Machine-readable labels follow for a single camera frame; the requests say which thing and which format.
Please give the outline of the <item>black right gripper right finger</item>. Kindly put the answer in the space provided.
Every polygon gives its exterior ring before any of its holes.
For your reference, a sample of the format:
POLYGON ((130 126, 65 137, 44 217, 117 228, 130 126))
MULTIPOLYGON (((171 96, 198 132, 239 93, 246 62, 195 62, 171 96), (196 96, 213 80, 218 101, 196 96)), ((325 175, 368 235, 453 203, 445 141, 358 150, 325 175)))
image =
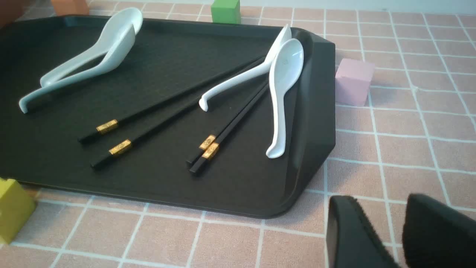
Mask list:
POLYGON ((402 232, 410 268, 474 268, 474 219, 421 193, 409 195, 402 232))

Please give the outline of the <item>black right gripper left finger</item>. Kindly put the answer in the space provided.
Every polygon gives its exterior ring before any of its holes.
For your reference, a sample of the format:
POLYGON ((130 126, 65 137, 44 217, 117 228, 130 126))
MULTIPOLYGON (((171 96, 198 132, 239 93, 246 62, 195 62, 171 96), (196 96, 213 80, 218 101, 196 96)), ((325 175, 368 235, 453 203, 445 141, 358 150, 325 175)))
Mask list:
POLYGON ((329 199, 326 234, 330 268, 398 268, 356 198, 329 199))

